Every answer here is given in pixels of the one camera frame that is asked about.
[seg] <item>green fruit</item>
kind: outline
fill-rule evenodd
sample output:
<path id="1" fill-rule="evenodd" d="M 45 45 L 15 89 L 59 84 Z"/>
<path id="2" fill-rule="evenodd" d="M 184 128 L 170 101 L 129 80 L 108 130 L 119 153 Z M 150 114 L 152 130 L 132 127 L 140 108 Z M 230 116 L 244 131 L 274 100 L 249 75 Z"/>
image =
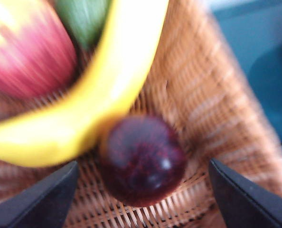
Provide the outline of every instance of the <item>green fruit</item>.
<path id="1" fill-rule="evenodd" d="M 57 0 L 56 11 L 77 43 L 88 50 L 98 40 L 111 0 Z"/>

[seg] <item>woven basket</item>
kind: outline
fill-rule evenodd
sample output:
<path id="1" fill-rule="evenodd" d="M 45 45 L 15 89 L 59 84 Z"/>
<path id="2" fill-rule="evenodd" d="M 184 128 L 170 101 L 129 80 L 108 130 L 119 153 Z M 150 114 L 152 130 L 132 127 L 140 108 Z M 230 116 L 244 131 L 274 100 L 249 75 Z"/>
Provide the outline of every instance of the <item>woven basket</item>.
<path id="1" fill-rule="evenodd" d="M 9 108 L 0 95 L 0 110 L 11 115 L 34 108 L 29 104 Z M 279 141 L 215 21 L 197 1 L 170 1 L 154 63 L 131 113 L 162 116 L 177 131 L 189 157 L 180 187 L 156 205 L 125 206 L 105 191 L 93 150 L 77 159 L 80 178 L 65 227 L 225 227 L 207 173 L 213 157 L 282 196 Z M 0 161 L 0 203 L 56 168 Z"/>

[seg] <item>red apple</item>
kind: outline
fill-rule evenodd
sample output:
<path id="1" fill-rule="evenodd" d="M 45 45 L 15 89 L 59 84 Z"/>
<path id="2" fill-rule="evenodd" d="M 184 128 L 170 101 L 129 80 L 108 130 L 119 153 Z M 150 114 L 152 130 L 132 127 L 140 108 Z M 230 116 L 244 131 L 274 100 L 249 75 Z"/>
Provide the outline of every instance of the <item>red apple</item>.
<path id="1" fill-rule="evenodd" d="M 75 49 L 43 0 L 0 0 L 0 90 L 19 98 L 45 95 L 71 78 Z"/>

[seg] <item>banana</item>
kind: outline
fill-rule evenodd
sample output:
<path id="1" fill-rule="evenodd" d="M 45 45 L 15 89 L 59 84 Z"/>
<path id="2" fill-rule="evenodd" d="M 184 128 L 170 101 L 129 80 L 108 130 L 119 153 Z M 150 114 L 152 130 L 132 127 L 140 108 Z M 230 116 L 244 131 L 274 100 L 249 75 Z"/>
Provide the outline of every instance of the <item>banana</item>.
<path id="1" fill-rule="evenodd" d="M 93 61 L 52 106 L 0 122 L 0 160 L 56 165 L 92 148 L 138 96 L 153 62 L 168 0 L 113 0 Z"/>

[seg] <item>blue surface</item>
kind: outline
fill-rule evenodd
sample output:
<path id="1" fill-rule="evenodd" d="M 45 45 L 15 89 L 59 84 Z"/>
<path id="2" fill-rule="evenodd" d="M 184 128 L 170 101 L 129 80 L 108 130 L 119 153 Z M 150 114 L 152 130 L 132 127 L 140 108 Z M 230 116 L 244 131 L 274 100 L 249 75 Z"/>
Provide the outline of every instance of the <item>blue surface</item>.
<path id="1" fill-rule="evenodd" d="M 258 0 L 215 16 L 282 142 L 282 0 Z"/>

